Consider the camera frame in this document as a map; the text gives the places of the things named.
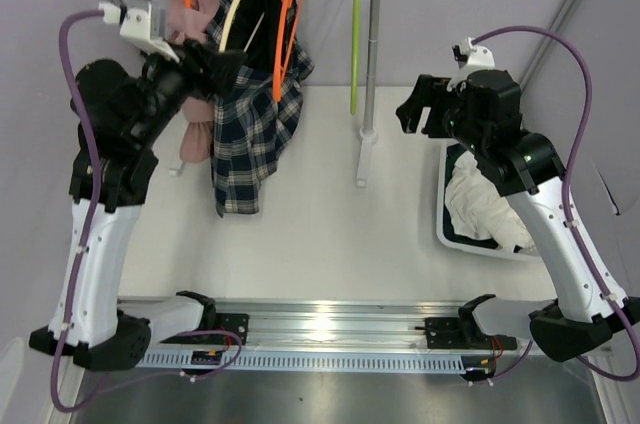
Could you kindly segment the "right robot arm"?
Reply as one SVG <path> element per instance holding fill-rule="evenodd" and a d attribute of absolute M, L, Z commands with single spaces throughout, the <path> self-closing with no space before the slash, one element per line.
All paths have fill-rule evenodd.
<path fill-rule="evenodd" d="M 449 79 L 418 77 L 409 98 L 396 110 L 402 129 L 432 139 L 456 140 L 476 159 L 487 178 L 530 233 L 557 293 L 551 301 L 504 300 L 482 295 L 462 306 L 456 333 L 468 347 L 492 335 L 531 339 L 556 362 L 595 350 L 639 322 L 639 300 L 626 294 L 603 265 L 587 236 L 576 230 L 562 203 L 568 173 L 548 138 L 526 130 L 521 89 L 502 70 L 471 73 L 460 89 Z"/>

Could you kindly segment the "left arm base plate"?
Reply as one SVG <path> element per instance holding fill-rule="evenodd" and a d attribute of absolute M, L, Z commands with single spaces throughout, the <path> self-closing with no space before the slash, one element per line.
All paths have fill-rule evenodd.
<path fill-rule="evenodd" d="M 245 344 L 249 331 L 249 321 L 250 317 L 246 313 L 219 313 L 216 316 L 214 329 L 234 333 L 241 339 L 242 344 Z M 236 344 L 232 337 L 211 334 L 198 337 L 198 341 L 206 345 L 217 346 Z"/>

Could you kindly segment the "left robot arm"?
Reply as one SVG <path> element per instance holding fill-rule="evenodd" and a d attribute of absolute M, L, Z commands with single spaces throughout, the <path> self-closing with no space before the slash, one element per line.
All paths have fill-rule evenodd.
<path fill-rule="evenodd" d="M 133 228 L 158 159 L 152 147 L 190 97 L 228 96 L 247 55 L 188 40 L 177 59 L 149 55 L 134 77 L 112 59 L 84 66 L 72 79 L 94 133 L 78 134 L 69 193 L 73 238 L 62 301 L 30 348 L 60 350 L 89 371 L 134 368 L 151 345 L 184 333 L 197 344 L 216 334 L 214 299 L 181 291 L 143 311 L 119 309 L 118 289 Z"/>

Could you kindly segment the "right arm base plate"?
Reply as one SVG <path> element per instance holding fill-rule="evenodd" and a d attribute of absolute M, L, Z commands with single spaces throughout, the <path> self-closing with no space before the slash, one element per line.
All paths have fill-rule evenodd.
<path fill-rule="evenodd" d="M 490 298 L 495 295 L 484 294 L 465 303 L 454 317 L 427 317 L 415 330 L 423 332 L 429 349 L 514 351 L 518 348 L 516 338 L 484 334 L 475 323 L 472 311 Z"/>

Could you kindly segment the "navy plaid skirt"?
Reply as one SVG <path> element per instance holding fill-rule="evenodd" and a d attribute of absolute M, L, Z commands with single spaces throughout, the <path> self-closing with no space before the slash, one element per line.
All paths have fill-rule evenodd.
<path fill-rule="evenodd" d="M 231 0 L 219 8 L 207 27 L 208 38 L 219 47 L 223 22 Z M 259 191 L 277 170 L 278 159 L 298 127 L 304 104 L 302 83 L 314 63 L 297 36 L 282 98 L 273 99 L 272 84 L 281 0 L 263 0 L 259 53 L 240 68 L 232 92 L 213 101 L 210 146 L 211 180 L 218 215 L 256 214 Z"/>

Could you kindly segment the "pink pleated skirt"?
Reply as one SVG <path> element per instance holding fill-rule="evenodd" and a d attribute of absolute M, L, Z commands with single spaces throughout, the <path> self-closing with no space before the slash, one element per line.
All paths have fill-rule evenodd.
<path fill-rule="evenodd" d="M 204 43 L 206 29 L 219 7 L 219 0 L 197 0 L 198 10 L 188 9 L 182 0 L 169 0 L 169 40 L 182 44 L 186 39 Z M 190 97 L 182 105 L 187 127 L 180 146 L 180 159 L 186 163 L 200 163 L 210 156 L 214 112 L 204 100 Z"/>

